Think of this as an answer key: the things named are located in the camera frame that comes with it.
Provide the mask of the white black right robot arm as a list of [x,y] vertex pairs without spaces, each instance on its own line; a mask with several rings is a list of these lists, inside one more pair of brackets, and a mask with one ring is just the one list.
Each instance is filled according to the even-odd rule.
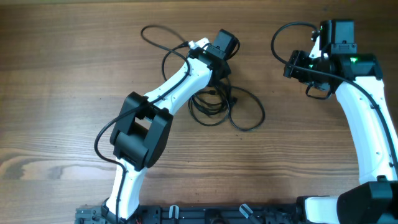
[[304,196],[305,223],[396,223],[397,134],[384,96],[381,66],[360,54],[352,20],[326,20],[313,28],[311,52],[296,50],[284,76],[335,95],[349,124],[359,185],[338,196]]

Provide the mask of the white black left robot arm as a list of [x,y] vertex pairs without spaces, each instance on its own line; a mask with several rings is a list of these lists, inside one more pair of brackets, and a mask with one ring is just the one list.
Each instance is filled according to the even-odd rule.
[[163,153],[175,113],[194,94],[227,77],[228,60],[239,48],[239,40],[221,29],[213,42],[203,38],[184,41],[189,51],[181,68],[165,83],[145,95],[130,93],[112,127],[110,144],[116,164],[113,191],[102,206],[110,223],[126,223],[139,206],[139,192],[148,168]]

